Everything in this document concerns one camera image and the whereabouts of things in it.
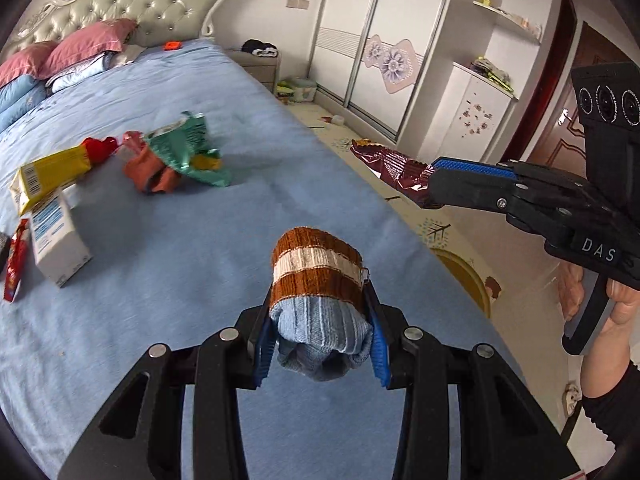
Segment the person's right hand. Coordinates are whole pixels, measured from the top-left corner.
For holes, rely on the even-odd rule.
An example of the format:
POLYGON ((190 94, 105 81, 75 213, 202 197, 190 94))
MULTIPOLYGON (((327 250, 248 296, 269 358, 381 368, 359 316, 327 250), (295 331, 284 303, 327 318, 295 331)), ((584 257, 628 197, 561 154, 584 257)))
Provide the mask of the person's right hand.
MULTIPOLYGON (((559 270, 559 295, 565 321, 578 315, 585 299, 582 286, 584 269, 576 264, 562 261, 559 270)), ((634 317, 639 307, 639 292, 614 280, 606 284, 608 298, 614 308, 604 323, 600 334, 593 341, 585 360, 613 362, 622 360, 626 364, 630 356, 629 338, 634 329, 634 317)))

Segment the right forearm black sleeve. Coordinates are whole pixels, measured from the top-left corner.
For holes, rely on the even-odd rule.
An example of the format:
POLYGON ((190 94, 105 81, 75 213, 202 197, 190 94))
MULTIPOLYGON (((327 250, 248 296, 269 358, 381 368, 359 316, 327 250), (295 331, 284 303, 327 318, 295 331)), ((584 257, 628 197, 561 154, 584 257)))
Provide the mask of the right forearm black sleeve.
POLYGON ((604 330, 582 360, 582 406, 618 450, 639 431, 639 369, 630 358, 630 333, 604 330))

